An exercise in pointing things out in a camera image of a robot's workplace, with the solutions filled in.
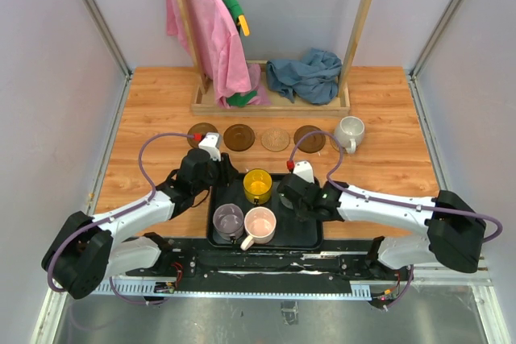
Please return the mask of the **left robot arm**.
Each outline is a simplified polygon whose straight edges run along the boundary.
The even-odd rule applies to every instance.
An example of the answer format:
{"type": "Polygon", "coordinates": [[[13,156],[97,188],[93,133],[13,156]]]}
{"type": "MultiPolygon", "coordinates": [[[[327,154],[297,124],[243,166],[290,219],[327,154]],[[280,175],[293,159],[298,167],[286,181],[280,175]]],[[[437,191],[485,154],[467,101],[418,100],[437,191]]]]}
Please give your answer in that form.
{"type": "Polygon", "coordinates": [[[171,254],[137,233],[178,217],[194,206],[197,195],[230,185],[238,174],[227,153],[215,159],[206,150],[191,149],[179,168],[138,201],[94,216],[72,213],[42,259],[48,286],[80,300],[104,279],[137,268],[167,274],[171,254]]]}

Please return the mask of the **grey mug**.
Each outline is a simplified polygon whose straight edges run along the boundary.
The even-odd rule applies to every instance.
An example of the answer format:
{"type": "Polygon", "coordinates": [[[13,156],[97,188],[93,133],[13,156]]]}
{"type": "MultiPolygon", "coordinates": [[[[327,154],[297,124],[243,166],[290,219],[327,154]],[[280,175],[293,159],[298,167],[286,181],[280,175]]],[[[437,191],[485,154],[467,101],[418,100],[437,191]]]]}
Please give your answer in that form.
{"type": "Polygon", "coordinates": [[[279,196],[279,199],[281,201],[281,204],[285,208],[293,210],[293,203],[292,203],[291,200],[289,200],[283,193],[279,193],[278,196],[279,196]]]}

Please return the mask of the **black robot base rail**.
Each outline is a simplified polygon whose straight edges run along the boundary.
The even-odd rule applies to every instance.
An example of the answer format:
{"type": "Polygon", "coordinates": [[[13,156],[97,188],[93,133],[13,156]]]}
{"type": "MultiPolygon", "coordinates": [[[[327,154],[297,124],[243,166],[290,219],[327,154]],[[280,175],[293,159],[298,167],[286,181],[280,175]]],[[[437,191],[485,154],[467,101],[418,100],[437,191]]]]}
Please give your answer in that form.
{"type": "Polygon", "coordinates": [[[200,238],[177,238],[171,246],[162,268],[127,271],[104,280],[95,292],[150,301],[174,296],[392,300],[410,274],[408,267],[374,263],[368,240],[325,240],[314,251],[260,247],[244,252],[200,238]]]}

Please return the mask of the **white cup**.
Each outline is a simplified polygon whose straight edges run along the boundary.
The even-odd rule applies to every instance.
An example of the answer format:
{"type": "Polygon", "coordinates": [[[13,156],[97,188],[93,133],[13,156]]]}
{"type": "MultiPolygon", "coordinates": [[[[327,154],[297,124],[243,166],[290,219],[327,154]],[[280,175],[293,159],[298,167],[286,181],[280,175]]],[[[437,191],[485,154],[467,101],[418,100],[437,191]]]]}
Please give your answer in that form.
{"type": "Polygon", "coordinates": [[[342,146],[348,154],[354,154],[362,143],[365,134],[364,122],[355,117],[347,116],[340,120],[334,130],[337,143],[342,146]]]}

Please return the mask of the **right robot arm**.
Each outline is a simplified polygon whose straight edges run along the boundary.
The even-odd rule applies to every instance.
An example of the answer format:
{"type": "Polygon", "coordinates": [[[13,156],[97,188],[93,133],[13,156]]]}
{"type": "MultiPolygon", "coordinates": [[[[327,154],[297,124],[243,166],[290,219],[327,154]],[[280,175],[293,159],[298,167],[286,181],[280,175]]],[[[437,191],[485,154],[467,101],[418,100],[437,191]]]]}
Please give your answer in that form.
{"type": "Polygon", "coordinates": [[[373,279],[382,280],[393,269],[414,263],[438,262],[467,274],[478,268],[485,221],[451,191],[441,190],[437,197],[400,197],[343,182],[319,186],[290,173],[277,192],[300,219],[372,222],[408,230],[408,237],[379,237],[374,242],[365,260],[373,279]]]}

